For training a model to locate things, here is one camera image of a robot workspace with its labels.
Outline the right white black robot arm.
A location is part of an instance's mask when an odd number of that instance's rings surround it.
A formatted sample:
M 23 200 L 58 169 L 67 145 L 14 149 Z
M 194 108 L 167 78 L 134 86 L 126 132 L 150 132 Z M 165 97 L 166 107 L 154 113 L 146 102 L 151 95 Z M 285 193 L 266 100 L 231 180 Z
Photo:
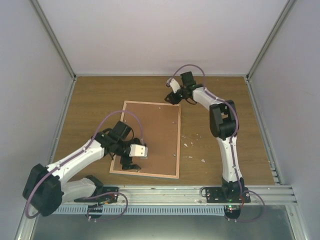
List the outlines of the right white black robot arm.
M 173 77 L 166 86 L 172 89 L 165 101 L 176 105 L 182 100 L 192 99 L 209 112 L 209 128 L 216 138 L 222 160 L 221 196 L 228 203 L 238 199 L 244 189 L 244 180 L 239 167 L 237 154 L 237 135 L 239 119 L 232 100 L 224 100 L 211 93 L 203 84 L 197 84 L 192 72 L 180 75 L 182 85 Z

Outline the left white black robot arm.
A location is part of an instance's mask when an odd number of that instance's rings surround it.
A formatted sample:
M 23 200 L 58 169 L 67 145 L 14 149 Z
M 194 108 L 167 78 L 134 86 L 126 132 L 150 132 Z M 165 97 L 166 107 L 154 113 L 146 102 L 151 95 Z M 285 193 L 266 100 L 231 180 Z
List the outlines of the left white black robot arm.
M 145 157 L 148 149 L 143 139 L 133 136 L 134 130 L 122 121 L 113 128 L 97 130 L 79 149 L 68 156 L 48 164 L 35 165 L 28 176 L 22 196 L 26 200 L 25 216 L 33 219 L 47 217 L 65 202 L 96 202 L 101 206 L 114 202 L 117 193 L 106 191 L 104 184 L 93 175 L 71 181 L 78 172 L 107 155 L 120 157 L 124 170 L 138 170 L 134 157 Z

